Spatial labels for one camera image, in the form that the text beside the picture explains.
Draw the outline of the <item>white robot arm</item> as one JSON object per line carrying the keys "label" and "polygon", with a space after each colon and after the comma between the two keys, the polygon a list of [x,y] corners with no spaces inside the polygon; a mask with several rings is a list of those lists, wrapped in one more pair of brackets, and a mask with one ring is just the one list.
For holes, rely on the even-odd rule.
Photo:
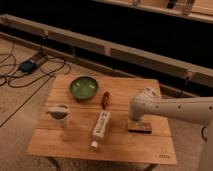
{"label": "white robot arm", "polygon": [[207,141],[198,171],[213,171],[213,97],[163,99],[153,88],[145,87],[130,100],[128,114],[134,121],[151,114],[206,126]]}

